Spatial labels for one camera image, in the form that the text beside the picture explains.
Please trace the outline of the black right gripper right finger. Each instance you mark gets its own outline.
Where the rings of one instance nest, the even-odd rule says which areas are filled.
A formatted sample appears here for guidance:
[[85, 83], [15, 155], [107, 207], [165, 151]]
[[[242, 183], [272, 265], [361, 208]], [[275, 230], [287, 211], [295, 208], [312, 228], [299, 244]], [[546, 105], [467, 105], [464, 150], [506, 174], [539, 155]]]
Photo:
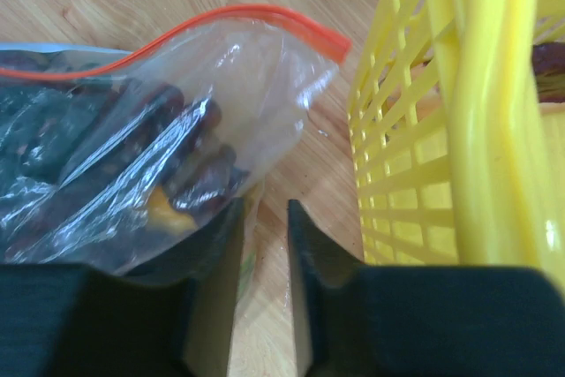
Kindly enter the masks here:
[[301, 376], [561, 376], [564, 299], [532, 268], [370, 266], [288, 205]]

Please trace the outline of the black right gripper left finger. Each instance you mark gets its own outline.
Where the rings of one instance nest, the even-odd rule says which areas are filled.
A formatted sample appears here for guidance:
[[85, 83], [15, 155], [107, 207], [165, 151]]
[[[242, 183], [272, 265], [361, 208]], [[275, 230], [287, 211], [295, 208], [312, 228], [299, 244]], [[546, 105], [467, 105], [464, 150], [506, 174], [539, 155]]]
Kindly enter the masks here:
[[123, 276], [83, 264], [2, 266], [2, 375], [226, 375], [244, 238], [236, 199]]

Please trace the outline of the orange mango toy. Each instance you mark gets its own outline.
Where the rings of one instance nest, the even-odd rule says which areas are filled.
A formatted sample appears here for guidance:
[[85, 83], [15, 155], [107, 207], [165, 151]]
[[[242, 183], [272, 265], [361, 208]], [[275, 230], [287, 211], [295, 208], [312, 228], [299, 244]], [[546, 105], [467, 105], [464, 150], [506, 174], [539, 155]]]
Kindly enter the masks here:
[[160, 186], [156, 186], [147, 199], [148, 224], [155, 229], [172, 234], [194, 231], [198, 228], [194, 219], [177, 212], [169, 203], [169, 198]]

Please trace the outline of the clear zip bag orange zipper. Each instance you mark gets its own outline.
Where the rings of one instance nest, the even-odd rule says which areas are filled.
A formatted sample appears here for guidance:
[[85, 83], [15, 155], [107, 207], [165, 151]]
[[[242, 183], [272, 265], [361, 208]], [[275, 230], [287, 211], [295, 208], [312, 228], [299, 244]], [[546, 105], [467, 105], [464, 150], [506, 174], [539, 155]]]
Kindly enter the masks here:
[[112, 274], [190, 238], [299, 141], [350, 40], [237, 4], [132, 52], [1, 47], [1, 261]]

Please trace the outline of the dark purple grape bunch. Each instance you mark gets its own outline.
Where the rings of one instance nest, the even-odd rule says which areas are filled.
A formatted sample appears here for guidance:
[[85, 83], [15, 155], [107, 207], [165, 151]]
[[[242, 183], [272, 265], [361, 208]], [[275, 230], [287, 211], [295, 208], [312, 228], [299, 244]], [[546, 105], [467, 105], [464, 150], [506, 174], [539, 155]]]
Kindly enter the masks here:
[[[200, 229], [248, 181], [237, 150], [218, 139], [228, 115], [211, 92], [190, 94], [142, 70], [80, 77], [106, 59], [92, 51], [2, 51], [4, 69], [38, 78], [4, 75], [1, 88], [77, 87], [108, 96], [57, 182], [1, 181], [2, 262], [132, 267]], [[148, 224], [147, 199], [156, 186], [196, 230], [172, 234]]]

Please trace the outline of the dark blue grape bunch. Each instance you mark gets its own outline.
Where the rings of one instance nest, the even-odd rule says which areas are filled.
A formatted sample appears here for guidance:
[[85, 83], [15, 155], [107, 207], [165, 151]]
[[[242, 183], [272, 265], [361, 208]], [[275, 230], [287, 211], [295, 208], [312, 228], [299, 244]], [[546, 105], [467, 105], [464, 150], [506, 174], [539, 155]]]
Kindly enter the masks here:
[[1, 181], [30, 177], [57, 182], [107, 103], [106, 94], [77, 87], [2, 87]]

